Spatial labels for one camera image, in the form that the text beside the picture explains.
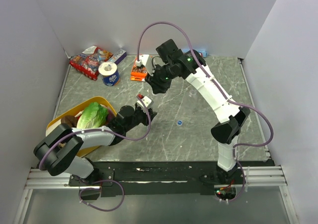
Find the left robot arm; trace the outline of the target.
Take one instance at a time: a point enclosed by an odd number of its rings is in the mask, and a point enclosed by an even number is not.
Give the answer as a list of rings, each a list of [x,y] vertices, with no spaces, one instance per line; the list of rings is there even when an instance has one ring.
[[[145,110],[135,104],[123,106],[106,126],[78,129],[59,124],[33,151],[39,160],[39,169],[48,171],[51,176],[69,173],[93,185],[100,178],[99,169],[89,158],[81,158],[77,153],[94,146],[114,146],[126,140],[127,132],[139,124],[150,127],[156,115],[152,108]]]

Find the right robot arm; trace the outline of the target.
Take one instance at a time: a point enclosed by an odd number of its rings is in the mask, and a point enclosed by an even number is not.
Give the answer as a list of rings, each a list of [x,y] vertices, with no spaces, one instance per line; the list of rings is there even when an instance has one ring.
[[[218,143],[218,161],[213,176],[217,183],[229,183],[238,168],[235,144],[250,109],[234,104],[231,96],[220,86],[204,58],[195,50],[184,53],[172,39],[156,48],[164,65],[155,65],[150,55],[142,54],[137,65],[147,70],[145,81],[154,94],[166,93],[171,81],[181,77],[191,84],[210,105],[218,119],[211,135]]]

